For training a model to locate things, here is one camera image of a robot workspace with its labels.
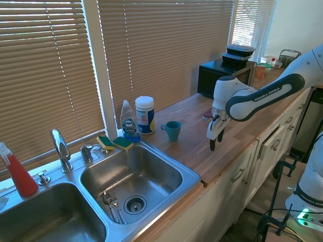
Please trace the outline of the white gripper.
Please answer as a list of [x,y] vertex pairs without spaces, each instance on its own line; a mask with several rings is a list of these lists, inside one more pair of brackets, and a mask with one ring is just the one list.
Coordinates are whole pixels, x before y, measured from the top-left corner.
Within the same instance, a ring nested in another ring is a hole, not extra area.
[[208,125],[206,137],[210,139],[209,147],[211,151],[215,150],[216,138],[221,142],[224,135],[224,129],[228,125],[230,118],[222,120],[222,118],[214,118]]

